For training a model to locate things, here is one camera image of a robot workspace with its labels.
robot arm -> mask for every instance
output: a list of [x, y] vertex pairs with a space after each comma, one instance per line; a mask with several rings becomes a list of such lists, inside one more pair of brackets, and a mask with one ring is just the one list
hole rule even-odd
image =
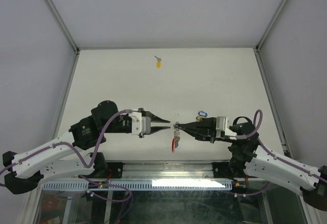
[[[240, 118], [247, 122], [238, 123]], [[312, 207], [327, 211], [327, 166], [305, 165], [265, 147], [257, 133], [259, 127], [256, 128], [249, 118], [238, 117], [232, 126], [228, 126], [227, 117], [212, 117], [174, 127], [199, 141], [230, 142], [231, 179], [236, 174], [265, 179], [303, 196]]]
[[[97, 152], [100, 143], [106, 141], [101, 134], [132, 133], [143, 138], [145, 135], [170, 128], [152, 127], [151, 122], [170, 123], [170, 121], [161, 119], [142, 108], [125, 110], [125, 112], [119, 113], [114, 102], [101, 102], [91, 110], [91, 116], [72, 125], [62, 136], [25, 153], [4, 153], [4, 166], [12, 165], [5, 176], [5, 186], [12, 193], [20, 194], [56, 178], [76, 174], [96, 177], [107, 168], [103, 154]], [[79, 152], [94, 146], [96, 147], [94, 154], [85, 157], [79, 155]], [[79, 159], [59, 160], [72, 154], [73, 151], [79, 155]]]

perforated metal strip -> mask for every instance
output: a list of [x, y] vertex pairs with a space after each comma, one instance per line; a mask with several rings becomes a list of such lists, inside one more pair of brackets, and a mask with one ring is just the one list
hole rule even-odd
[[[231, 181], [217, 181], [224, 187], [156, 187], [152, 186], [152, 181], [112, 181], [114, 185], [119, 185], [130, 189], [131, 191], [229, 191], [231, 190]], [[57, 191], [85, 191], [88, 189], [88, 182], [78, 181], [50, 181], [44, 184], [43, 190]], [[92, 189], [92, 191], [104, 190], [124, 191], [121, 188], [109, 187], [102, 189]]]

white wall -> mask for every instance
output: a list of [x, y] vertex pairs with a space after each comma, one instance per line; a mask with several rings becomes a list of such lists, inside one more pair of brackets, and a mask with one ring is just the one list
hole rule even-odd
[[[162, 58], [161, 68], [154, 56]], [[232, 123], [242, 115], [252, 119], [260, 108], [264, 112], [261, 139], [282, 152], [251, 48], [81, 51], [59, 134], [105, 100], [114, 101], [119, 110], [143, 107], [170, 120], [170, 126], [195, 121], [200, 110], [210, 117], [229, 116]], [[108, 160], [230, 159], [229, 143], [199, 142], [184, 132], [172, 153], [172, 129], [144, 139], [131, 134], [106, 137], [100, 150]]]
[[[73, 51], [43, 0], [0, 0], [0, 13], [0, 152], [24, 152], [51, 137]], [[1, 223], [16, 223], [25, 195], [0, 199]]]
[[327, 165], [326, 38], [327, 0], [290, 0], [262, 49], [292, 151], [318, 167]]

yellow key tag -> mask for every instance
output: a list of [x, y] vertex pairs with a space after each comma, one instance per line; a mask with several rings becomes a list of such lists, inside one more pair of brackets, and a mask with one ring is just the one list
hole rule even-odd
[[161, 67], [161, 58], [154, 56], [157, 59], [157, 68]]

bunch of keys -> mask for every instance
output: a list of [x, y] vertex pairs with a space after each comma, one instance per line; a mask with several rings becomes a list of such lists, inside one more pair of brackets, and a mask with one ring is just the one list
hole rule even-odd
[[176, 128], [175, 126], [179, 124], [179, 122], [176, 122], [174, 123], [174, 128], [175, 128], [175, 131], [174, 131], [174, 138], [173, 138], [173, 141], [172, 141], [172, 152], [175, 152], [175, 148], [178, 147], [178, 143], [179, 143], [179, 140], [180, 140], [180, 132], [179, 132], [179, 129]]

